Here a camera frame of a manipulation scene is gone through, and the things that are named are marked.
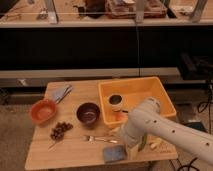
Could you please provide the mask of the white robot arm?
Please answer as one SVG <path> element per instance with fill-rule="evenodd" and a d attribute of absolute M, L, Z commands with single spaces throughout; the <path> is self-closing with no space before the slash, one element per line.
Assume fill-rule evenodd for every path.
<path fill-rule="evenodd" d="M 145 98 L 134 107 L 118 131 L 128 147 L 138 144 L 145 133 L 160 137 L 213 166 L 213 135 L 162 117 L 156 98 Z"/>

